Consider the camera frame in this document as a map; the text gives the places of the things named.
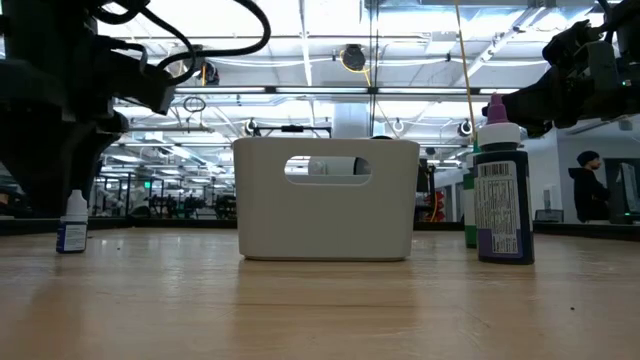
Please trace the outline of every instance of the person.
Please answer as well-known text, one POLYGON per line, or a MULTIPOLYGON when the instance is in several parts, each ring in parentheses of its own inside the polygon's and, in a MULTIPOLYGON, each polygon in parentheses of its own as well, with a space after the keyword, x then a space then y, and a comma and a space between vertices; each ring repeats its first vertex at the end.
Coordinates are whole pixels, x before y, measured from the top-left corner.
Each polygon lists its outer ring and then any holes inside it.
POLYGON ((611 193, 598 180, 594 173, 600 168, 600 155, 595 151, 585 151, 578 155, 581 167, 569 169, 574 180, 573 199, 578 220, 583 223, 604 222, 609 220, 607 200, 611 193))

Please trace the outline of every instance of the black hat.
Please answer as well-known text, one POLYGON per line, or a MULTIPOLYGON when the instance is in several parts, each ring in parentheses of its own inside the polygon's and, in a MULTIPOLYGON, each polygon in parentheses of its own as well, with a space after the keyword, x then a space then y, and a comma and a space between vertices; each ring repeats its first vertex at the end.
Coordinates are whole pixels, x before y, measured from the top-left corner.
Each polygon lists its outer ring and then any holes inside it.
POLYGON ((591 160, 599 159, 600 155, 595 151, 585 151, 578 155, 578 164, 585 166, 591 160))

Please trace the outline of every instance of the wooden table surface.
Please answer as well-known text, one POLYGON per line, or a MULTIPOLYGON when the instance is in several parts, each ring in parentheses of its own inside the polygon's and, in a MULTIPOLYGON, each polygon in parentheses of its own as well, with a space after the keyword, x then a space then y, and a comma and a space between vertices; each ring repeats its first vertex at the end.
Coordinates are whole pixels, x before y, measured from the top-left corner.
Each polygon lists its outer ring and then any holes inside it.
POLYGON ((235 231, 0 238, 0 359, 640 359, 640 243, 538 236, 533 266, 462 233, 398 263, 252 262, 235 231))

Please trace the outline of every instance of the dark blue bottle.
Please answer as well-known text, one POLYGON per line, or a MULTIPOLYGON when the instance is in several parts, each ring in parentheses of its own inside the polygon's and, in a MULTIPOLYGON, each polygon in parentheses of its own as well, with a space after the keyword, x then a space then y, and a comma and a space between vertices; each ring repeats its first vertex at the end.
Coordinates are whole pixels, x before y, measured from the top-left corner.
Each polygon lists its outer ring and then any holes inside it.
POLYGON ((529 160, 518 151, 520 127, 506 120, 494 94, 489 121, 478 131, 482 153, 474 158, 476 242, 484 262, 529 265, 535 261, 529 199, 529 160))

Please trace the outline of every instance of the ceiling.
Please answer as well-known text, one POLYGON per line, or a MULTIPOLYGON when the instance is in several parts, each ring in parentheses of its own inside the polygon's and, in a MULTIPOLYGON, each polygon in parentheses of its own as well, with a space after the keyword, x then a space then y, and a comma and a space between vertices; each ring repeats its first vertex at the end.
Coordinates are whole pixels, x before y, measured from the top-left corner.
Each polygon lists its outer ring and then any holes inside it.
MULTIPOLYGON (((457 133, 458 124, 470 118, 464 92, 425 95, 420 90, 466 85, 456 10, 451 1, 386 0, 380 2, 379 9, 368 6, 372 3, 369 0, 257 0, 256 3, 270 20, 272 38, 264 49, 250 56, 209 59, 219 71, 221 86, 366 88, 365 74, 347 71, 339 60, 340 51, 347 44, 359 44, 368 57, 371 86, 405 89, 402 94, 376 98, 373 120, 379 124, 374 126, 378 133, 422 144, 468 143, 457 133), (418 90, 412 93, 407 88, 418 90)), ((517 89, 537 81, 547 69, 541 57, 542 48, 555 34, 583 19, 590 19, 593 26, 603 22, 599 5, 590 0, 461 0, 460 5, 470 86, 486 89, 487 94, 493 89, 517 89)), ((153 0, 149 8, 188 36, 193 44, 205 48, 243 47, 262 35, 260 23, 230 0, 153 0)), ((121 11, 113 4, 108 9, 121 11)), ((180 46, 176 38, 142 16, 121 26, 99 24, 99 32, 143 44, 152 63, 180 46)), ((185 86, 199 85, 193 80, 185 86)), ((293 94, 274 95, 236 89, 240 93, 237 95, 231 89, 232 94, 197 95, 207 107, 192 114, 185 110, 183 102, 196 95, 189 93, 189 89, 183 90, 184 94, 176 96, 169 116, 119 103, 116 109, 130 119, 132 127, 132 132, 125 134, 120 143, 137 143, 139 147, 113 146, 106 154, 125 154, 143 160, 139 163, 155 165, 226 166, 232 162, 225 154, 229 153, 231 142, 244 136, 249 119, 260 126, 332 127, 334 122, 343 121, 336 117, 339 104, 367 104, 361 107, 367 111, 352 116, 350 121, 369 122, 372 118, 368 111, 372 99, 366 94, 313 94, 298 89, 293 94), (158 151, 154 143, 198 146, 180 147, 188 153, 181 156, 175 152, 160 154, 166 151, 158 151)), ((483 122, 481 109, 487 94, 472 97, 478 124, 483 122)), ((271 136, 326 135, 276 131, 271 136)), ((440 149, 437 156, 448 159, 455 155, 454 151, 457 150, 440 149)), ((110 159, 115 164, 137 164, 110 159)))

